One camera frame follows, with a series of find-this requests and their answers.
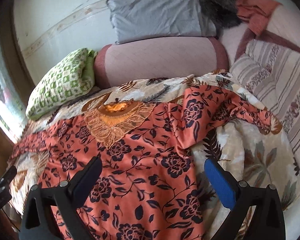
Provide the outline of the orange floral garment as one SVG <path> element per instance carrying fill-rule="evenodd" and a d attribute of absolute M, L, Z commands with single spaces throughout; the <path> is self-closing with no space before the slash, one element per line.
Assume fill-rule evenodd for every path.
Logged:
<path fill-rule="evenodd" d="M 44 188 L 69 180 L 93 157 L 102 172 L 78 210 L 94 239 L 203 239 L 190 148 L 234 118 L 268 134 L 272 115 L 216 86 L 194 86 L 182 103 L 112 102 L 63 119 L 13 150 L 48 152 Z"/>

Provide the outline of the grey pillow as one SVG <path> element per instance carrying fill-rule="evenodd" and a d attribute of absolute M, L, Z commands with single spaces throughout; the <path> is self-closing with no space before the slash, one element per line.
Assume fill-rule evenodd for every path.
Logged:
<path fill-rule="evenodd" d="M 214 37 L 217 28 L 199 0 L 107 0 L 117 43 L 157 37 Z"/>

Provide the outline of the black furry cloth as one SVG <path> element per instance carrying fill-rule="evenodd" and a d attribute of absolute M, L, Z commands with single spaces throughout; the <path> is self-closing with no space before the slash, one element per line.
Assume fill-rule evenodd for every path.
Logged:
<path fill-rule="evenodd" d="M 216 38 L 219 38 L 223 29 L 242 23 L 237 16 L 236 0 L 203 0 L 203 9 L 216 27 Z"/>

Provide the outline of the window with dark frame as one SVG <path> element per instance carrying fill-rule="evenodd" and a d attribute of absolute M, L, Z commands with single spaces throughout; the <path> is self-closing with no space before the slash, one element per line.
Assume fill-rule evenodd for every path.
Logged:
<path fill-rule="evenodd" d="M 32 89 L 18 55 L 10 23 L 0 23 L 0 127 L 16 143 L 28 123 L 26 104 Z"/>

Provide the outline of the green white patterned pillow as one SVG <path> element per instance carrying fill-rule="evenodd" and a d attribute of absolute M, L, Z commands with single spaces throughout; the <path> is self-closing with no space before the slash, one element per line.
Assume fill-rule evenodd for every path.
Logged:
<path fill-rule="evenodd" d="M 52 67 L 29 97 L 27 118 L 38 120 L 56 107 L 89 93 L 95 85 L 96 55 L 92 49 L 77 49 Z"/>

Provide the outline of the pink quilted bolster cushion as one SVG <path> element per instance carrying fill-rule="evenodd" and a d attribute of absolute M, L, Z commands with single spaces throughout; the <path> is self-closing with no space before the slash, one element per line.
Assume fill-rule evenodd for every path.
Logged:
<path fill-rule="evenodd" d="M 213 37 L 161 37 L 104 46 L 94 61 L 100 89 L 137 79 L 201 76 L 229 69 L 225 48 Z"/>

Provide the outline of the salmon orange towel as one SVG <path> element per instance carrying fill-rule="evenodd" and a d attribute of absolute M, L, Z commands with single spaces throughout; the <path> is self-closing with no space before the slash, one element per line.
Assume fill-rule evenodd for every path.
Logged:
<path fill-rule="evenodd" d="M 248 28 L 260 36 L 267 28 L 269 20 L 281 3 L 275 0 L 236 0 L 237 16 L 247 22 Z"/>

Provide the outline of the striped beige folded quilt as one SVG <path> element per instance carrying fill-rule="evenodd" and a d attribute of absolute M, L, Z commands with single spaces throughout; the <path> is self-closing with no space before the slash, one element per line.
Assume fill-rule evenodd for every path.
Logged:
<path fill-rule="evenodd" d="M 300 173 L 300 52 L 253 39 L 230 72 L 279 119 Z"/>

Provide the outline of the pink quilted bedspread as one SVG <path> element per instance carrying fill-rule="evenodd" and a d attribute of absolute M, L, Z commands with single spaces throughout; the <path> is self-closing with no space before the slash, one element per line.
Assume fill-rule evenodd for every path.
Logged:
<path fill-rule="evenodd" d="M 230 64 L 235 62 L 239 44 L 247 28 L 246 23 L 241 23 L 236 27 L 222 30 L 219 41 L 228 54 Z M 270 18 L 267 31 L 287 39 L 300 48 L 300 11 L 278 6 Z"/>

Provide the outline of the cream leaf-pattern blanket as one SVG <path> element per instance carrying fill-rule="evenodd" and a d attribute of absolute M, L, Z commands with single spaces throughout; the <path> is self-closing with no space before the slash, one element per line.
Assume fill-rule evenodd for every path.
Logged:
<path fill-rule="evenodd" d="M 153 103 L 182 103 L 184 92 L 194 86 L 216 86 L 236 93 L 258 109 L 267 108 L 232 77 L 221 71 L 203 76 L 156 78 L 130 81 L 120 86 L 101 90 L 86 96 L 73 105 L 66 105 L 38 121 L 30 121 L 19 142 L 25 137 L 44 131 L 63 119 L 73 118 L 86 111 L 112 102 L 140 101 Z M 254 124 L 234 118 L 209 132 L 205 139 L 190 148 L 196 172 L 198 199 L 204 219 L 205 236 L 210 239 L 221 226 L 228 210 L 221 206 L 217 195 L 206 178 L 204 162 L 207 157 L 218 160 L 221 167 L 237 180 L 251 186 L 277 187 L 282 208 L 289 208 L 300 197 L 300 176 L 285 130 L 272 115 L 271 130 L 262 133 Z M 49 160 L 48 152 L 26 152 L 18 157 L 13 154 L 9 163 L 17 167 L 11 183 L 11 204 L 19 212 L 25 209 L 26 198 L 32 185 L 39 178 Z"/>

